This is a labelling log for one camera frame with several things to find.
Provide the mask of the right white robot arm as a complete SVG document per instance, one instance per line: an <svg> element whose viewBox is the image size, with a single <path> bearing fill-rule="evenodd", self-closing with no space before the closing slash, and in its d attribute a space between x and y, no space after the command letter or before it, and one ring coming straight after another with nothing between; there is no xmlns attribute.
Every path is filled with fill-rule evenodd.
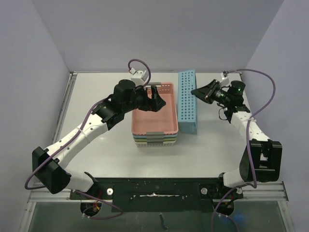
<svg viewBox="0 0 309 232"><path fill-rule="evenodd" d="M274 182L279 179L282 144L271 140L257 125L249 108L244 104L242 81L232 81L227 90L218 80L194 89L192 95L212 104L216 102L224 109L227 121L233 125L246 141L239 167L223 174L223 181L215 185L215 192L225 198L233 187L254 185L255 182Z"/></svg>

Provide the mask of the pink plastic basket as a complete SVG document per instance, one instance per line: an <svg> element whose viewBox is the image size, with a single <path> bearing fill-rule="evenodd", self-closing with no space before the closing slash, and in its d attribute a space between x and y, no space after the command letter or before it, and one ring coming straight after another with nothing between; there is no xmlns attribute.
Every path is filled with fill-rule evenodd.
<svg viewBox="0 0 309 232"><path fill-rule="evenodd" d="M151 83L151 85L156 85L159 96L166 102L166 105L158 112L134 110L132 112L132 133L134 135L158 132L176 134L179 128L174 84L172 82L157 82Z"/></svg>

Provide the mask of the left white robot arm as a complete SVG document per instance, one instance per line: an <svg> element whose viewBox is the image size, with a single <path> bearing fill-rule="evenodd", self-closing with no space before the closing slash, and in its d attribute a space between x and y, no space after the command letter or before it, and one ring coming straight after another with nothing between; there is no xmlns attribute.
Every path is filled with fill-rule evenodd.
<svg viewBox="0 0 309 232"><path fill-rule="evenodd" d="M67 171L70 161L100 135L124 120L125 114L136 109L158 112L166 102L160 97L156 86L151 95L131 80L120 80L113 94L95 103L82 123L56 143L32 151L32 176L37 177L43 188L57 194L63 189L79 190L89 199L96 197L98 186L88 172Z"/></svg>

